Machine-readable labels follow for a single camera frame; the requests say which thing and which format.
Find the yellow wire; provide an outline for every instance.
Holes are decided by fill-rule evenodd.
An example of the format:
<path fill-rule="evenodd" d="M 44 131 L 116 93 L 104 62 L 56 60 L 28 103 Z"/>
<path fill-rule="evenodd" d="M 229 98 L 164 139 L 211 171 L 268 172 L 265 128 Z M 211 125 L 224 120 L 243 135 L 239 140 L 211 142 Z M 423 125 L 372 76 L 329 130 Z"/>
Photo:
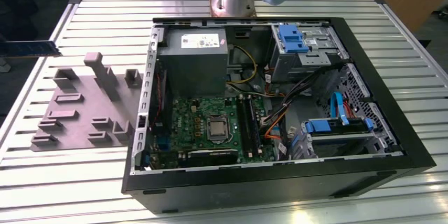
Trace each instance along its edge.
<path fill-rule="evenodd" d="M 236 47 L 237 49 L 240 49 L 240 50 L 245 53 L 245 55 L 249 57 L 249 59 L 251 59 L 251 61 L 252 61 L 252 63 L 253 63 L 253 73 L 252 73 L 252 75 L 251 75 L 249 78 L 247 78 L 245 80 L 241 80 L 241 81 L 228 81 L 228 82 L 227 82 L 227 83 L 232 83 L 232 84 L 240 84 L 240 83 L 244 83 L 244 82 L 248 82 L 249 80 L 252 80 L 252 78 L 253 78 L 255 75 L 257 74 L 257 64 L 256 64 L 256 62 L 255 62 L 255 59 L 253 59 L 252 55 L 248 53 L 248 51 L 245 51 L 244 48 L 240 47 L 240 46 L 236 46 L 236 45 L 235 45 L 235 47 Z"/>

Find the aluminum table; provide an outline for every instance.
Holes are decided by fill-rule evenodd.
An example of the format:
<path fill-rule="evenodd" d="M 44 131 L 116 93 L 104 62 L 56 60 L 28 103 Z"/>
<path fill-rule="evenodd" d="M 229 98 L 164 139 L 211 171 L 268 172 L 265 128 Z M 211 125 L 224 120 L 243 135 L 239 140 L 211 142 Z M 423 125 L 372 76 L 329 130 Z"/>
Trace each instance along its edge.
<path fill-rule="evenodd" d="M 256 0 L 259 17 L 344 17 L 437 166 L 359 197 L 153 215 L 120 192 L 125 147 L 35 153 L 37 122 L 57 67 L 77 75 L 85 52 L 120 74 L 141 72 L 153 17 L 204 17 L 208 0 L 81 0 L 68 5 L 51 39 L 64 54 L 40 58 L 0 129 L 0 222 L 447 223 L 448 78 L 392 13 L 373 0 Z"/>

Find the red wire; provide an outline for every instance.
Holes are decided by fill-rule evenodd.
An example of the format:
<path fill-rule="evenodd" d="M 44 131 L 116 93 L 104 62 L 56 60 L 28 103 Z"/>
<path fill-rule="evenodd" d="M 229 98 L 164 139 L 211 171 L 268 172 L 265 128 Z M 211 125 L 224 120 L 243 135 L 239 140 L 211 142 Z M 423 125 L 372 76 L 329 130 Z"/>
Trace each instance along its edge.
<path fill-rule="evenodd" d="M 157 98 L 159 98 L 159 108 L 157 108 L 157 114 L 156 117 L 153 118 L 153 122 L 151 124 L 151 129 L 153 127 L 153 124 L 156 123 L 160 111 L 161 111 L 161 91 L 160 91 L 160 75 L 157 74 Z"/>
<path fill-rule="evenodd" d="M 345 106 L 345 108 L 347 108 L 348 116 L 353 118 L 353 117 L 355 117 L 355 114 L 353 114 L 352 109 L 349 108 L 351 106 L 348 105 L 347 102 L 344 102 L 344 106 Z"/>

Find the green circuit board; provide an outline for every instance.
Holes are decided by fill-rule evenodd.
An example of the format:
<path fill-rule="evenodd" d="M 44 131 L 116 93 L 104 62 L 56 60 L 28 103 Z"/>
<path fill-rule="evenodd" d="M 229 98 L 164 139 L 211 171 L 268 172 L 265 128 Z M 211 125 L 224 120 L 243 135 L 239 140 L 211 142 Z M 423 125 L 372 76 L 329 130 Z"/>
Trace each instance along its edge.
<path fill-rule="evenodd" d="M 177 158 L 191 150 L 233 149 L 239 152 L 239 163 L 273 161 L 272 144 L 261 146 L 261 154 L 248 157 L 243 152 L 241 133 L 236 108 L 237 98 L 177 99 L 173 101 L 172 134 L 169 151 L 160 153 L 163 168 L 177 168 Z M 252 98 L 257 118 L 265 116 L 261 97 Z M 229 138 L 220 144 L 207 136 L 207 119 L 227 118 Z"/>

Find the power supply label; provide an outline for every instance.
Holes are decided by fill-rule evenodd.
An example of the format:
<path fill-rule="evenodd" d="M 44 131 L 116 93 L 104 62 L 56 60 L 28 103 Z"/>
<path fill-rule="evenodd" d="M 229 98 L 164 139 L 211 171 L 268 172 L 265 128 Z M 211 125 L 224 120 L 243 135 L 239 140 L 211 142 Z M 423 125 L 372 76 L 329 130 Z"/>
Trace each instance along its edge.
<path fill-rule="evenodd" d="M 181 48 L 212 48 L 220 46 L 217 34 L 184 34 L 181 43 Z"/>

